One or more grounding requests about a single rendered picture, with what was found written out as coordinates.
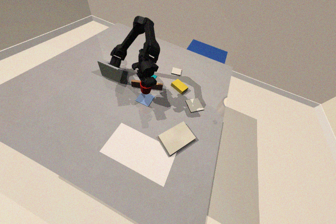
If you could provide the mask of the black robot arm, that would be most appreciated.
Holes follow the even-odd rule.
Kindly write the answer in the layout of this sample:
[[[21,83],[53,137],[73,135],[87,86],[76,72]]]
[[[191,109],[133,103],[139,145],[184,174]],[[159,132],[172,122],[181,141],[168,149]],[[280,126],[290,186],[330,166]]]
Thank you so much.
[[[108,63],[114,67],[120,68],[121,61],[127,56],[127,49],[137,38],[139,34],[145,32],[146,41],[144,43],[143,49],[139,50],[139,66],[141,67],[143,76],[151,77],[154,72],[157,72],[158,66],[156,62],[158,61],[160,46],[155,39],[154,23],[149,18],[144,18],[142,16],[136,16],[133,21],[133,28],[126,36],[121,44],[116,45],[116,47],[111,51],[111,61]],[[117,57],[115,57],[115,56]],[[152,58],[151,56],[154,58]],[[119,57],[119,58],[118,58]],[[120,59],[121,58],[121,59]]]

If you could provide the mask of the yellow rectangular block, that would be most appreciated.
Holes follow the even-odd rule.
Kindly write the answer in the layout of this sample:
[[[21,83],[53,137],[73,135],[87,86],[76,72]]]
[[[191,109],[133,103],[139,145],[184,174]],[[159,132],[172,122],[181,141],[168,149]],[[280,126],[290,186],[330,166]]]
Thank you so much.
[[[171,86],[175,88],[180,94],[183,94],[185,91],[188,90],[188,87],[182,83],[179,79],[173,81]]]

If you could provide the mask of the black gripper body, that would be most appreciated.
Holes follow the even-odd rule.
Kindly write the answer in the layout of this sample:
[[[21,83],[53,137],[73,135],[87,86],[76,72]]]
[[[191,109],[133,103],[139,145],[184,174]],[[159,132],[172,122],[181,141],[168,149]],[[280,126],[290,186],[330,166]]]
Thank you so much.
[[[144,79],[144,84],[146,85],[146,87],[151,87],[157,84],[157,81],[155,80],[154,77],[145,77],[143,76],[141,67],[139,66],[139,62],[132,64],[132,68],[133,70],[136,70],[136,68],[138,68],[137,72],[139,75],[141,75]]]

